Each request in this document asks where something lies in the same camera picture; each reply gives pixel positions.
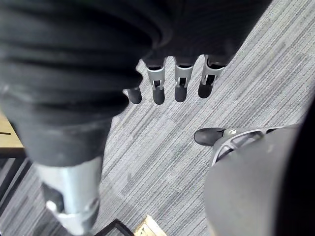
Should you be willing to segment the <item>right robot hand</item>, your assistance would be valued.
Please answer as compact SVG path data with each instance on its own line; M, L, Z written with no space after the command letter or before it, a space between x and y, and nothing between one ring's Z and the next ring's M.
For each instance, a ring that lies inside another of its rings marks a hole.
M3 0L0 106L74 236L93 227L112 118L154 55L236 54L268 0Z

